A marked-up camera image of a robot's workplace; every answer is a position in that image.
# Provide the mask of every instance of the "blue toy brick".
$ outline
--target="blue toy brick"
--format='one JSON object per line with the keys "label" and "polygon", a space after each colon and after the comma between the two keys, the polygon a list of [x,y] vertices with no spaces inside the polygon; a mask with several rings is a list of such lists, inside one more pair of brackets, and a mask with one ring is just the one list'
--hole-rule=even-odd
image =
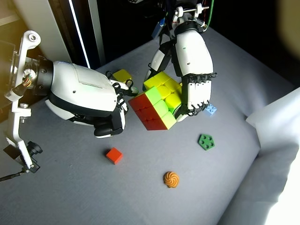
{"label": "blue toy brick", "polygon": [[204,112],[206,112],[206,114],[208,114],[209,116],[212,116],[216,112],[216,110],[217,110],[216,107],[214,107],[212,104],[209,104],[205,108]]}

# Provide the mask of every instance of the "red cube face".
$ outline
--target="red cube face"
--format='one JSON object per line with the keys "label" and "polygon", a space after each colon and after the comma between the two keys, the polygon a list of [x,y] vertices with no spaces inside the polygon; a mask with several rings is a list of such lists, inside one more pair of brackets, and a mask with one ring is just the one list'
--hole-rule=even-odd
{"label": "red cube face", "polygon": [[110,149],[106,154],[106,157],[111,160],[114,164],[117,164],[123,157],[123,154],[119,152],[116,148]]}

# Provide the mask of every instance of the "gray table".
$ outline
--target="gray table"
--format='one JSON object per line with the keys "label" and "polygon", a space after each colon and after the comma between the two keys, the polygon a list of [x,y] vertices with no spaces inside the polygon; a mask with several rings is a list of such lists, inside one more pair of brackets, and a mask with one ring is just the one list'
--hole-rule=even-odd
{"label": "gray table", "polygon": [[[20,133],[43,148],[36,157],[41,169],[0,183],[0,223],[216,224],[260,148],[245,116],[293,87],[214,30],[203,37],[219,75],[212,85],[213,117],[202,113],[169,131],[147,131],[130,110],[121,135],[96,139],[93,128],[63,121],[39,102]],[[158,41],[150,41],[99,71],[124,68],[141,89],[157,48]],[[166,72],[175,77],[172,64]],[[214,137],[215,148],[198,145],[202,133]],[[6,145],[1,135],[0,147]],[[118,165],[105,158],[111,147],[124,154]],[[0,176],[19,170],[1,151]],[[180,176],[176,189],[163,184],[166,171]]]}

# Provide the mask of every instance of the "orange cookie-shaped object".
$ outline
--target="orange cookie-shaped object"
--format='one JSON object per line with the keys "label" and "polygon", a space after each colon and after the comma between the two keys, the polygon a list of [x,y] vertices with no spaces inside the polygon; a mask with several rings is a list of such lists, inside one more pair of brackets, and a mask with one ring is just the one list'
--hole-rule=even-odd
{"label": "orange cookie-shaped object", "polygon": [[166,172],[164,175],[164,183],[168,188],[175,188],[179,183],[179,176],[174,172]]}

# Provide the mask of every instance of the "wire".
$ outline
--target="wire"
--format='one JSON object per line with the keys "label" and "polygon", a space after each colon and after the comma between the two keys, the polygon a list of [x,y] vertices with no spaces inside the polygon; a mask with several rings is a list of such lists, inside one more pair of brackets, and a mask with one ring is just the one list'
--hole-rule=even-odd
{"label": "wire", "polygon": [[17,172],[17,173],[14,173],[14,174],[11,174],[11,175],[8,175],[8,176],[5,176],[5,177],[1,177],[0,181],[5,181],[5,180],[12,179],[14,177],[18,177],[18,176],[20,176],[23,173],[26,173],[26,172],[25,171],[20,171],[20,172]]}
{"label": "wire", "polygon": [[210,25],[211,15],[212,15],[212,9],[213,9],[213,8],[214,8],[214,0],[211,0],[210,16],[209,16],[209,18],[208,18],[207,27],[209,27],[209,25]]}

